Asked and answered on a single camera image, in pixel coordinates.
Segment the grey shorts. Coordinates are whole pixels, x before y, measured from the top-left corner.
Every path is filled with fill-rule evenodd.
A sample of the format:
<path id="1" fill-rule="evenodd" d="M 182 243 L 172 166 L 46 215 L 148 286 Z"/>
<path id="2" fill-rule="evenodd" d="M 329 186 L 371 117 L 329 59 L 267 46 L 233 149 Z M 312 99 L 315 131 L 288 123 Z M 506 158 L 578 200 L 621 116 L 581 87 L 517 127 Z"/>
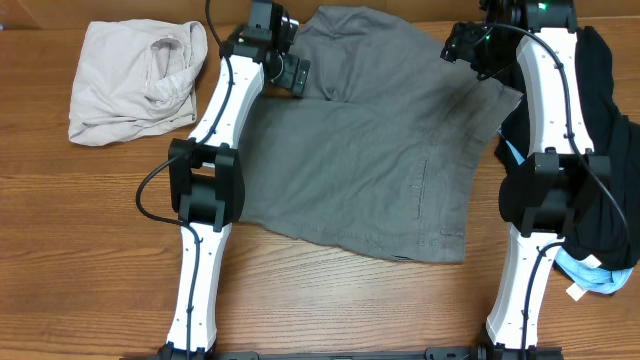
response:
<path id="1" fill-rule="evenodd" d="M 475 171 L 520 92 L 403 19 L 323 6 L 292 52 L 299 99 L 261 97 L 239 142 L 241 218 L 380 259 L 460 263 Z"/>

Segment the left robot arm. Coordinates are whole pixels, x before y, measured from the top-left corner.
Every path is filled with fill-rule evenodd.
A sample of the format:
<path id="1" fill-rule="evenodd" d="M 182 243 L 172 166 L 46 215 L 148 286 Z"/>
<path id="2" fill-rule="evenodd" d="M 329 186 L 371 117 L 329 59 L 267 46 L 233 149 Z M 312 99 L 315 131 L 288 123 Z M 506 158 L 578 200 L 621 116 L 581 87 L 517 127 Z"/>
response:
<path id="1" fill-rule="evenodd" d="M 175 139 L 163 168 L 181 229 L 182 263 L 174 318 L 159 359 L 210 359 L 223 252 L 245 199 L 238 144 L 267 85 L 302 95 L 310 63 L 291 54 L 297 20 L 273 1 L 255 1 L 247 23 L 220 45 L 220 73 L 205 114 Z"/>

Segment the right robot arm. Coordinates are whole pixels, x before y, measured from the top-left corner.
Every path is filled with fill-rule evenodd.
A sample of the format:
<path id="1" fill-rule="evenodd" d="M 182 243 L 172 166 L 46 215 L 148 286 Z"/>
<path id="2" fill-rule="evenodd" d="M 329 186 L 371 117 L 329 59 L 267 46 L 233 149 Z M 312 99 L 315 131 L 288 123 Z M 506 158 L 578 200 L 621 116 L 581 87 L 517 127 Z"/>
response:
<path id="1" fill-rule="evenodd" d="M 597 195 L 611 167 L 595 153 L 576 76 L 577 18 L 570 1 L 481 0 L 481 23 L 459 22 L 442 50 L 490 78 L 512 63 L 522 71 L 529 150 L 503 180 L 499 211 L 509 225 L 499 293 L 473 359 L 559 359 L 538 346 L 538 318 L 560 246 Z"/>

